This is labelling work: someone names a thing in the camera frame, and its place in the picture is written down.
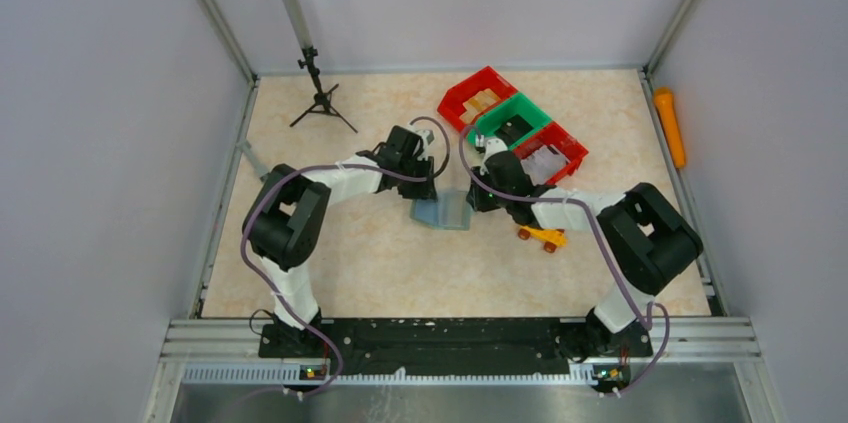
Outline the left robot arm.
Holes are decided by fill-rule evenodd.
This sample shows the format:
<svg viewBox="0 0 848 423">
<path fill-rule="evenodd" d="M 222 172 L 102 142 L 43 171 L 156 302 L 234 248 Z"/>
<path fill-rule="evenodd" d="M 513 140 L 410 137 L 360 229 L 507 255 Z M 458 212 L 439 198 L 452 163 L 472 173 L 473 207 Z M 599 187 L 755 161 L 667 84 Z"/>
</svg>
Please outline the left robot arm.
<svg viewBox="0 0 848 423">
<path fill-rule="evenodd" d="M 443 171 L 431 154 L 434 133 L 412 125 L 391 128 L 372 150 L 329 165 L 275 166 L 242 225 L 241 252 L 275 298 L 277 328 L 294 336 L 314 326 L 320 307 L 308 260 L 330 206 L 363 195 L 396 191 L 406 200 L 435 201 Z"/>
</svg>

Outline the green card holder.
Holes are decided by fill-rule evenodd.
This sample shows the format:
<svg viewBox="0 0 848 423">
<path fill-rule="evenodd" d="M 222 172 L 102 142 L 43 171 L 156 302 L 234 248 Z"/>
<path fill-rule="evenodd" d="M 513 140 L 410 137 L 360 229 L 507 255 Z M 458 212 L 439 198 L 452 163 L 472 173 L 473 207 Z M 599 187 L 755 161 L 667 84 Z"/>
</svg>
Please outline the green card holder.
<svg viewBox="0 0 848 423">
<path fill-rule="evenodd" d="M 437 230 L 468 231 L 472 208 L 466 197 L 466 191 L 450 189 L 440 191 L 435 200 L 414 200 L 410 218 Z"/>
</svg>

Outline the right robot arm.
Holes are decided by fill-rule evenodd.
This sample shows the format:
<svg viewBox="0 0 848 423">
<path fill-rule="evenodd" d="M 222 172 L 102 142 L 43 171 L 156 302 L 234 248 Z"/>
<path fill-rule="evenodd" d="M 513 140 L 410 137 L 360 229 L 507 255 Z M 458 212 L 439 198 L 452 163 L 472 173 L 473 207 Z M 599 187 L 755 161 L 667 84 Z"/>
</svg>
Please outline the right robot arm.
<svg viewBox="0 0 848 423">
<path fill-rule="evenodd" d="M 654 185 L 597 194 L 534 183 L 516 155 L 489 150 L 468 170 L 470 204 L 506 211 L 536 230 L 589 232 L 614 282 L 587 314 L 578 341 L 604 354 L 648 329 L 656 297 L 702 254 L 701 237 Z"/>
</svg>

